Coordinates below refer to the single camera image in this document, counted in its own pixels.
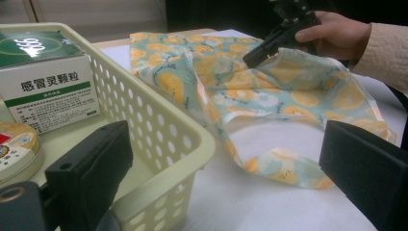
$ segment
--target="round container lid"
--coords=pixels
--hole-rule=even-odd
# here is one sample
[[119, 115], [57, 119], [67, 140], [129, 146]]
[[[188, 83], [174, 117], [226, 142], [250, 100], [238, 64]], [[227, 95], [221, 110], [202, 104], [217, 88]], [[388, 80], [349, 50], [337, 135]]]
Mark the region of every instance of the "round container lid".
[[39, 137], [31, 126], [0, 122], [0, 185], [29, 179], [43, 163]]

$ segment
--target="beige sleeve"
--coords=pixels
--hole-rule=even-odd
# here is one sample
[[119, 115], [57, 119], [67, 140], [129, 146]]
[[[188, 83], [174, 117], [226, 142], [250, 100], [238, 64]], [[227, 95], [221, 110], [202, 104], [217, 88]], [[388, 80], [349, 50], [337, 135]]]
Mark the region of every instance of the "beige sleeve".
[[351, 72], [408, 92], [408, 27], [371, 23], [363, 57]]

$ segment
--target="basket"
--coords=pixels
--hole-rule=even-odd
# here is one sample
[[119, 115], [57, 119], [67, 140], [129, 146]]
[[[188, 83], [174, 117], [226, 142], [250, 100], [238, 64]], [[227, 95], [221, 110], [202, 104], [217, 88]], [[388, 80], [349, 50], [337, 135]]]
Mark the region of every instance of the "basket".
[[112, 212], [121, 230], [169, 230], [186, 216], [195, 173], [215, 153], [212, 135], [68, 26], [0, 24], [0, 32], [61, 31], [89, 56], [101, 115], [40, 135], [45, 162], [31, 179], [97, 128], [127, 120], [134, 165], [120, 184]]

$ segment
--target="medicine box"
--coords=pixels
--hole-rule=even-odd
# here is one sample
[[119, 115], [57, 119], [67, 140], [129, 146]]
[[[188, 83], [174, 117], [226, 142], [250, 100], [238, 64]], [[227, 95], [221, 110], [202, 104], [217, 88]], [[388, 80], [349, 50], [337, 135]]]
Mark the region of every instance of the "medicine box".
[[58, 31], [0, 33], [0, 94], [39, 134], [100, 113], [88, 56]]

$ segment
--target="floral fabric pouch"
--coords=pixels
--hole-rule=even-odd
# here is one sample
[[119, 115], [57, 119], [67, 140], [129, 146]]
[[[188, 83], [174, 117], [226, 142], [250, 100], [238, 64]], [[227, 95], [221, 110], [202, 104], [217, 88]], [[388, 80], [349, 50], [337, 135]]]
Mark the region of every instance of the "floral fabric pouch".
[[309, 189], [333, 186], [316, 160], [294, 153], [290, 146], [272, 146], [244, 160], [226, 129], [231, 121], [283, 119], [323, 131], [326, 121], [334, 119], [395, 141], [375, 101], [343, 65], [280, 48], [275, 56], [248, 69], [242, 56], [261, 42], [256, 38], [136, 33], [131, 35], [133, 73], [213, 130], [237, 165], [287, 184]]

